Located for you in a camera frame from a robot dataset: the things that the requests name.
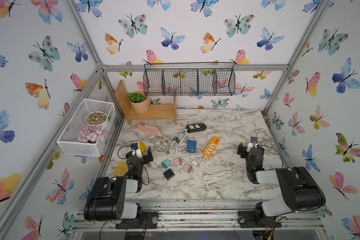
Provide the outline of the pink power strip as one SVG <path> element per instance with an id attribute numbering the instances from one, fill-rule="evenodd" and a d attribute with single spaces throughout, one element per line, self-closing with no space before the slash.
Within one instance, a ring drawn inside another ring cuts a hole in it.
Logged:
<path id="1" fill-rule="evenodd" d="M 153 135 L 157 135 L 159 132 L 159 128 L 153 125 L 149 125 L 147 123 L 143 123 L 143 122 L 139 122 L 137 124 L 137 128 L 138 130 L 144 132 L 144 133 L 148 133 L 148 134 L 153 134 Z"/>

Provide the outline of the teal plug adapter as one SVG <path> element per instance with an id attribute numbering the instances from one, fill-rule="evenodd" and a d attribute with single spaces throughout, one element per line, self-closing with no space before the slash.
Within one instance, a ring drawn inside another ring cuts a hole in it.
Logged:
<path id="1" fill-rule="evenodd" d="M 172 165 L 172 162 L 169 159 L 166 159 L 161 163 L 161 165 L 164 169 L 168 169 Z"/>

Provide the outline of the black plug adapter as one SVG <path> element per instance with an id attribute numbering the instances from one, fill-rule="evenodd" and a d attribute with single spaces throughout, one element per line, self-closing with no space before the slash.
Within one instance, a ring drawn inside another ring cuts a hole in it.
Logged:
<path id="1" fill-rule="evenodd" d="M 163 173 L 165 179 L 169 181 L 171 178 L 175 176 L 175 173 L 172 171 L 172 169 L 168 169 Z"/>

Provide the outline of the orange power strip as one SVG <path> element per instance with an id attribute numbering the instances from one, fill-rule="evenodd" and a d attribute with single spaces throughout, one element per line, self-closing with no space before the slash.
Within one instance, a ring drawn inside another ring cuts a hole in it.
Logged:
<path id="1" fill-rule="evenodd" d="M 219 145 L 220 140 L 221 139 L 218 137 L 213 137 L 206 149 L 203 151 L 203 155 L 207 158 L 210 158 Z"/>

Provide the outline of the blue plug adapter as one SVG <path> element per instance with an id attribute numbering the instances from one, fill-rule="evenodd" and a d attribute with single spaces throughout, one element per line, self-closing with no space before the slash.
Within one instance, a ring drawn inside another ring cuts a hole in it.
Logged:
<path id="1" fill-rule="evenodd" d="M 194 140 L 188 140 L 186 151 L 187 151 L 187 153 L 195 154 L 197 151 L 197 142 Z"/>

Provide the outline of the white plug adapter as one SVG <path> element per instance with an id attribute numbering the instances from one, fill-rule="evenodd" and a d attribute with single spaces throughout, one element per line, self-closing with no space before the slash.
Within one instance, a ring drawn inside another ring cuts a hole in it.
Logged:
<path id="1" fill-rule="evenodd" d="M 193 161 L 192 161 L 192 165 L 193 165 L 193 167 L 199 167 L 199 166 L 200 166 L 200 163 L 197 162 L 197 161 L 195 161 L 195 160 L 193 160 Z"/>

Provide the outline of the black power strip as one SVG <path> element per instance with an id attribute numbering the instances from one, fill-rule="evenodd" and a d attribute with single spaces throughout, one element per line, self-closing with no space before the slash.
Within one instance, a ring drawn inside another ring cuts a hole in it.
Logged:
<path id="1" fill-rule="evenodd" d="M 186 126 L 188 133 L 202 132 L 207 129 L 207 126 L 204 123 L 191 124 Z"/>

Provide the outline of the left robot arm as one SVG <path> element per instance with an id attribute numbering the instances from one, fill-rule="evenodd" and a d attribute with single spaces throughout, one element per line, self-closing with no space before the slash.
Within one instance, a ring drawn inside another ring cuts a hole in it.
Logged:
<path id="1" fill-rule="evenodd" d="M 151 148 L 142 150 L 138 143 L 131 144 L 126 154 L 127 172 L 113 178 L 99 177 L 84 208 L 87 221 L 138 220 L 142 221 L 142 210 L 137 203 L 126 203 L 126 194 L 139 193 L 150 179 L 143 180 L 146 165 L 154 160 Z"/>

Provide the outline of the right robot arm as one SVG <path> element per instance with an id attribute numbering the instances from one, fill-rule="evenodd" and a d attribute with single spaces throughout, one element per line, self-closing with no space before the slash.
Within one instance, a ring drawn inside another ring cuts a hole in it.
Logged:
<path id="1" fill-rule="evenodd" d="M 296 211 L 313 211 L 326 204 L 324 192 L 304 167 L 263 168 L 264 147 L 252 137 L 245 147 L 239 144 L 237 154 L 246 160 L 249 181 L 255 185 L 278 186 L 281 195 L 258 203 L 254 209 L 255 220 L 268 220 Z"/>

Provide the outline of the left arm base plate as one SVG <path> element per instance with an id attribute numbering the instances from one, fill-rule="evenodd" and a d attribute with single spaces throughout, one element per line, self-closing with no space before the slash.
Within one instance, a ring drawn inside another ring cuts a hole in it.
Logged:
<path id="1" fill-rule="evenodd" d="M 156 229 L 159 221 L 159 213 L 139 211 L 135 219 L 124 219 L 115 225 L 116 229 Z"/>

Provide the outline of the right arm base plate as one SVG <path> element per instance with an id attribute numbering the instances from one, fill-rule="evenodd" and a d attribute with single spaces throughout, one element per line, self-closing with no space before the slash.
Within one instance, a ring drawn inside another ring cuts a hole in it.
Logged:
<path id="1" fill-rule="evenodd" d="M 282 224 L 276 217 L 267 217 L 259 211 L 239 211 L 238 224 L 241 228 L 281 228 Z"/>

